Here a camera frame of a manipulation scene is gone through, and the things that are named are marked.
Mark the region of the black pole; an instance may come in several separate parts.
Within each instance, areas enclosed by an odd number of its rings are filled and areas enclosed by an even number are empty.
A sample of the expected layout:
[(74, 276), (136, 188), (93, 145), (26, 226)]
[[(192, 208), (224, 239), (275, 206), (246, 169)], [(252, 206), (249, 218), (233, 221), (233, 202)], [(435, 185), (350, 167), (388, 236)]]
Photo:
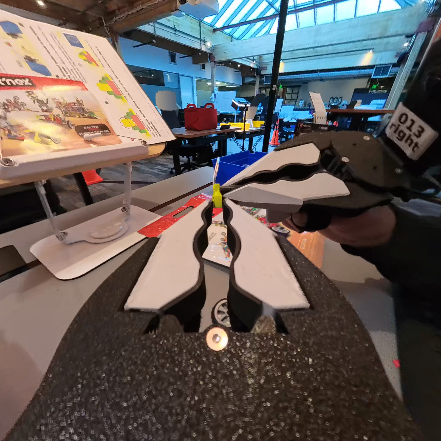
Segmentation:
[(262, 143), (262, 151), (265, 153), (268, 152), (268, 148), (269, 148), (271, 127), (273, 121), (273, 112), (276, 101), (277, 81), (278, 81), (280, 61), (281, 61), (282, 48), (284, 42), (286, 18), (288, 14), (288, 4), (289, 4), (288, 0), (282, 0), (279, 9), (278, 27), (277, 27), (275, 48), (273, 54), (271, 84), (269, 90), (269, 99), (268, 99), (268, 106), (267, 106), (266, 119), (265, 119), (265, 130), (264, 130), (263, 143)]

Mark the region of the printed construction toy box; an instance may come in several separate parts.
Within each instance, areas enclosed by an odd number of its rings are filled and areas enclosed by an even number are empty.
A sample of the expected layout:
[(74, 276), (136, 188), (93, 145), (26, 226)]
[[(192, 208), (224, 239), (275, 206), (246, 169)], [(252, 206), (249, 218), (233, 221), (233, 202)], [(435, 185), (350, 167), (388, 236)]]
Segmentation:
[[(139, 233), (152, 238), (159, 236), (164, 230), (171, 227), (181, 217), (189, 211), (199, 206), (202, 202), (211, 199), (206, 194), (199, 194), (192, 197), (184, 206), (171, 212), (164, 217), (154, 221), (146, 227), (139, 230)], [(241, 206), (241, 208), (256, 218), (272, 232), (278, 234), (289, 241), (306, 258), (308, 258), (316, 267), (321, 268), (324, 256), (324, 237), (318, 232), (297, 233), (294, 230), (286, 228), (281, 223), (269, 223), (266, 218), (266, 210)], [(207, 261), (229, 267), (232, 260), (232, 254), (227, 245), (227, 227), (223, 222), (222, 209), (214, 208), (212, 215), (212, 225), (208, 228), (209, 245), (203, 254)]]

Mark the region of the tan rounded table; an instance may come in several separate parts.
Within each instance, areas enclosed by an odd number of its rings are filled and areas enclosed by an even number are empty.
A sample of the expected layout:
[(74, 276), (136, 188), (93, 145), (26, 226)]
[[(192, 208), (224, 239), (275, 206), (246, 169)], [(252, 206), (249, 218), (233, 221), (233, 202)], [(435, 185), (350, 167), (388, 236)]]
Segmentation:
[(23, 164), (25, 170), (21, 170), (19, 173), (13, 172), (12, 175), (5, 175), (5, 167), (1, 167), (0, 187), (7, 188), (95, 168), (105, 168), (157, 157), (163, 152), (165, 144), (159, 143), (152, 146), (121, 144), (120, 147), (98, 148), (98, 152), (95, 153), (85, 153), (84, 149), (76, 150), (72, 152), (73, 155), (70, 157), (52, 158), (50, 160)]

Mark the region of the person's right forearm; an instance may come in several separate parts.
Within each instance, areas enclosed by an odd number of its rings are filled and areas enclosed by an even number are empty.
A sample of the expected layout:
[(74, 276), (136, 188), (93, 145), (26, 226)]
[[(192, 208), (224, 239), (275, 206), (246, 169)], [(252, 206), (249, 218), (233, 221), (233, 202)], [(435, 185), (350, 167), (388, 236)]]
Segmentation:
[(412, 289), (438, 291), (441, 285), (440, 205), (392, 205), (396, 225), (389, 241), (375, 247), (341, 245), (375, 265), (388, 280)]

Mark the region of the white book stand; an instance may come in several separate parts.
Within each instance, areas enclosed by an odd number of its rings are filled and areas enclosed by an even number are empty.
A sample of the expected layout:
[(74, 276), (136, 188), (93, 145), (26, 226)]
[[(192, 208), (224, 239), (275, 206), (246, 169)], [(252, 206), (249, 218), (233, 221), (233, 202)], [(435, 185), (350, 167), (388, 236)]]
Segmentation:
[(145, 237), (138, 231), (155, 222), (159, 215), (131, 204), (132, 163), (125, 164), (123, 204), (120, 208), (61, 230), (50, 210), (41, 181), (36, 190), (53, 234), (30, 247), (36, 257), (57, 279), (72, 280), (109, 261)]

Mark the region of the yellow plastic bin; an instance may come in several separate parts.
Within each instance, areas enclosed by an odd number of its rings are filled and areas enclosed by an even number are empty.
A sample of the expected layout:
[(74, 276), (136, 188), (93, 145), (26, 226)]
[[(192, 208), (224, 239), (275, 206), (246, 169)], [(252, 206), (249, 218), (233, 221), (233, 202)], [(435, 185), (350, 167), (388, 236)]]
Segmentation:
[[(244, 130), (244, 124), (243, 123), (234, 123), (234, 122), (228, 122), (223, 123), (222, 126), (229, 125), (230, 128), (235, 128), (236, 130), (243, 131)], [(262, 127), (265, 126), (265, 122), (261, 120), (247, 120), (245, 123), (245, 131), (251, 131), (251, 130), (260, 130)]]

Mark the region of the blue plastic storage bin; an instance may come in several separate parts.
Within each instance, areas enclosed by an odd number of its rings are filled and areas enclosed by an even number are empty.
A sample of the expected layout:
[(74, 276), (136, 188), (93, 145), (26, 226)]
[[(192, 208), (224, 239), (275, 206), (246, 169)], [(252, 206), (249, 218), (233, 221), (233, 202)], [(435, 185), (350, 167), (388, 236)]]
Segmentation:
[(216, 181), (213, 183), (225, 184), (229, 179), (266, 155), (267, 153), (262, 151), (255, 153), (243, 151), (220, 157)]

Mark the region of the black toy vehicle wheel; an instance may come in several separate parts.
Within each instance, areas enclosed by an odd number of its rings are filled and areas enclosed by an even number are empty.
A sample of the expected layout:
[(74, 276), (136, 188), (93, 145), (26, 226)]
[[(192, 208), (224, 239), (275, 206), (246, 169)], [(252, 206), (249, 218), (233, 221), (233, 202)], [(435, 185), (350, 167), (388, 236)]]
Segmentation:
[(221, 299), (215, 303), (211, 312), (212, 323), (215, 326), (231, 328), (228, 300)]

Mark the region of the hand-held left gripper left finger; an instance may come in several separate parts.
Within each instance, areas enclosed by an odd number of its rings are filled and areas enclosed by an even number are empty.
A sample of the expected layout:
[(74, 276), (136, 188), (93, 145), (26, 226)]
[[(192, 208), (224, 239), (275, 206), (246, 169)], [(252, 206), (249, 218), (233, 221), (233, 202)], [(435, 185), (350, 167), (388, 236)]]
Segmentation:
[(159, 235), (125, 310), (165, 312), (204, 285), (202, 255), (211, 222), (212, 201), (204, 200)]

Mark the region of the person's right hand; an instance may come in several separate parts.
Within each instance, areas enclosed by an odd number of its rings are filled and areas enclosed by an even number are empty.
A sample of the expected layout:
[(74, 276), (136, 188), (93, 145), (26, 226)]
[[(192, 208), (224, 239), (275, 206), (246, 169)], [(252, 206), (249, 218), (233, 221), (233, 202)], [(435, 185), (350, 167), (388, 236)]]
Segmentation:
[(328, 240), (341, 245), (371, 248), (389, 242), (396, 222), (396, 214), (390, 206), (378, 206), (357, 217), (345, 218), (333, 215), (329, 226), (318, 232)]

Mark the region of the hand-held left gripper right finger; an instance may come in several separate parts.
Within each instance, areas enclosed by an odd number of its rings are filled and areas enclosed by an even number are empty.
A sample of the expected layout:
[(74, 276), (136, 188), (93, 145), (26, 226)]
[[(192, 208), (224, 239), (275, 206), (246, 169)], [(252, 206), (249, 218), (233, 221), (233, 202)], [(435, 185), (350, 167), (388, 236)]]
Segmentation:
[(223, 200), (223, 215), (233, 255), (228, 300), (234, 315), (309, 309), (280, 237), (229, 199)]

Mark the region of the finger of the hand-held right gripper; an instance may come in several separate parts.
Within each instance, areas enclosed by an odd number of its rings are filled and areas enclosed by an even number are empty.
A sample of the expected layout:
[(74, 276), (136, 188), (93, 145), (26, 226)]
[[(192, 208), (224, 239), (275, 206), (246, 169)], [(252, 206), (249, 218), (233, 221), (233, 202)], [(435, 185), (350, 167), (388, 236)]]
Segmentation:
[(321, 189), (320, 150), (312, 143), (273, 151), (221, 189)]
[(284, 221), (299, 211), (305, 201), (350, 195), (345, 183), (328, 174), (317, 173), (302, 181), (280, 179), (272, 184), (250, 183), (224, 194), (237, 204), (266, 210), (269, 223)]

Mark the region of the long brown desk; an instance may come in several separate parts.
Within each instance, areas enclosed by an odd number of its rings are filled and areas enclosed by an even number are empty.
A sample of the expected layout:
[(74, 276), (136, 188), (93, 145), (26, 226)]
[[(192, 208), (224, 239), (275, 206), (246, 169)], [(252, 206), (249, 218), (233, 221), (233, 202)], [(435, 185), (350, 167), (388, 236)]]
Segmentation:
[(175, 139), (168, 142), (173, 158), (173, 167), (170, 174), (180, 175), (183, 172), (190, 172), (197, 168), (211, 166), (211, 158), (208, 162), (201, 164), (194, 162), (194, 159), (204, 152), (205, 148), (217, 143), (214, 151), (218, 156), (227, 155), (227, 140), (239, 139), (249, 140), (249, 151), (253, 151), (253, 138), (264, 134), (264, 128), (249, 128), (240, 130), (237, 127), (216, 128), (210, 130), (187, 130), (184, 127), (172, 128)]

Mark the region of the red plastic tote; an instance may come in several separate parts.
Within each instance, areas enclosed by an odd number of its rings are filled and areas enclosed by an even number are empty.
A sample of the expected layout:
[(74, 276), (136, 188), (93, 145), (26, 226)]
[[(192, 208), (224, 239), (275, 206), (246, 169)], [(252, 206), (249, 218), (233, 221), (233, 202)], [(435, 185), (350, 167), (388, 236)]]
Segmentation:
[(214, 103), (206, 103), (203, 107), (187, 104), (184, 109), (184, 127), (186, 130), (213, 130), (218, 128), (218, 113)]

